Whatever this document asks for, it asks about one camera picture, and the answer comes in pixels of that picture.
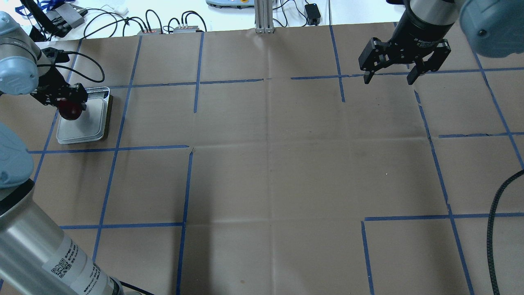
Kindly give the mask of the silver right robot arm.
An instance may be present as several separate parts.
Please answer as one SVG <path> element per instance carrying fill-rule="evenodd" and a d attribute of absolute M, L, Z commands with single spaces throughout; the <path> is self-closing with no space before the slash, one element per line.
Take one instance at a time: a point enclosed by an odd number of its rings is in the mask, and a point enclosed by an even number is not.
<path fill-rule="evenodd" d="M 359 56 L 364 82 L 381 69 L 413 65 L 407 76 L 412 85 L 421 75 L 436 72 L 451 53 L 445 38 L 459 23 L 473 52 L 487 58 L 522 54 L 522 0 L 390 0 L 404 13 L 389 41 L 373 37 Z"/>

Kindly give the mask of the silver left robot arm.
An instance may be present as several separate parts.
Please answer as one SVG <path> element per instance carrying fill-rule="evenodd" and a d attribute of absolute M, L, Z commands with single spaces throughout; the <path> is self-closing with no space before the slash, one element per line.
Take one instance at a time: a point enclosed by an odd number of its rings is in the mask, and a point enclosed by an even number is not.
<path fill-rule="evenodd" d="M 62 119 L 85 123 L 90 140 L 106 137 L 112 108 L 107 87 L 69 84 L 58 71 L 69 53 L 40 49 L 1 12 L 1 93 L 31 95 Z M 1 125 L 1 279 L 23 295 L 122 295 L 107 275 L 33 200 L 34 161 L 26 144 Z"/>

